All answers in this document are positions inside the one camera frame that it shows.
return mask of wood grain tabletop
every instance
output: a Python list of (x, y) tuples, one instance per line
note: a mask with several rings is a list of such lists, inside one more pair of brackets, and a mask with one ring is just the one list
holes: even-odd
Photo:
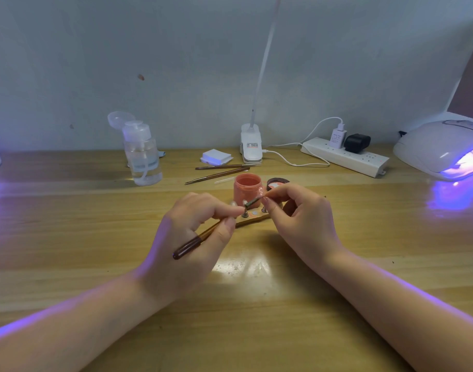
[[(231, 163), (241, 162), (237, 149), (222, 150), (233, 154)], [(393, 156), (391, 146), (369, 150)], [(294, 149), (277, 151), (297, 164), (316, 162)], [(202, 152), (167, 151), (164, 178), (150, 187), (134, 185), (123, 151), (4, 154), (0, 326), (137, 266), (163, 214), (188, 191), (229, 202), (231, 181), (184, 185), (202, 176), (194, 170)], [(392, 158), (387, 174), (374, 179), (335, 165), (291, 167), (274, 155), (251, 172), (326, 195), (346, 247), (473, 315), (473, 176), (435, 181)], [(134, 328), (85, 370), (410, 367), (265, 220), (235, 231), (199, 290)]]

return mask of forearm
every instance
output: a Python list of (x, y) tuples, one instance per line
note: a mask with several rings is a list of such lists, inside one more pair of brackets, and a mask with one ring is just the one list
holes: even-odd
[(0, 328), (0, 371), (70, 371), (158, 311), (134, 272)]
[(317, 272), (418, 372), (473, 371), (473, 318), (349, 253)]

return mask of person's left hand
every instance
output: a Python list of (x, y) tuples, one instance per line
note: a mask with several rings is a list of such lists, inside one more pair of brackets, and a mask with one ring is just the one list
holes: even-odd
[[(156, 302), (166, 306), (204, 281), (232, 237), (235, 217), (244, 210), (208, 193), (189, 193), (174, 204), (163, 217), (147, 258), (136, 270)], [(194, 238), (195, 231), (209, 218), (224, 221), (196, 250), (173, 259), (173, 252)]]

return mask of black power adapter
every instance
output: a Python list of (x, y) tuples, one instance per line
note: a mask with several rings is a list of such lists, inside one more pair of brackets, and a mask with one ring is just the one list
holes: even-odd
[(345, 139), (343, 147), (346, 151), (358, 154), (371, 143), (371, 137), (363, 134), (352, 134)]

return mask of power outlet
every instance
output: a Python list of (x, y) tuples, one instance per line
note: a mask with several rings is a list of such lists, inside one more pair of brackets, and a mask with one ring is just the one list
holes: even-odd
[(313, 138), (304, 142), (301, 151), (308, 155), (320, 156), (328, 162), (371, 177), (384, 175), (384, 168), (390, 159), (368, 151), (361, 151), (355, 154), (346, 151), (345, 148), (335, 149), (329, 145), (328, 140), (323, 138)]

